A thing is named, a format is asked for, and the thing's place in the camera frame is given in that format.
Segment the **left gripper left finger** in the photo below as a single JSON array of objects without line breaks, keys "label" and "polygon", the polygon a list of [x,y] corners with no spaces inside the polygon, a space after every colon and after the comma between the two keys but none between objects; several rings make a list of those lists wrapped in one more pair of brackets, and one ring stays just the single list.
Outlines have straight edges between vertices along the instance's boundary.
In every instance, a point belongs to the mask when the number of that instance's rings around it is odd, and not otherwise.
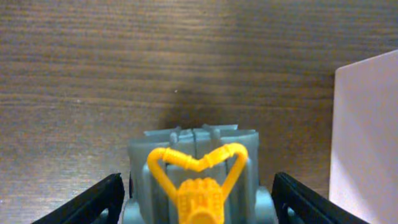
[{"label": "left gripper left finger", "polygon": [[124,195],[121,174],[111,174],[34,224],[117,223]]}]

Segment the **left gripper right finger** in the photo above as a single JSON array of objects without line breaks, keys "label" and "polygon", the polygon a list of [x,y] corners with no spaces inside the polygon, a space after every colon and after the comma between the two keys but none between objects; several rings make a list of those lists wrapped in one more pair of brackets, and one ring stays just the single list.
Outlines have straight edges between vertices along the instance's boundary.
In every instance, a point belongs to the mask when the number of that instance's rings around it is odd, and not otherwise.
[{"label": "left gripper right finger", "polygon": [[271,195],[281,224],[368,224],[285,172],[275,174]]}]

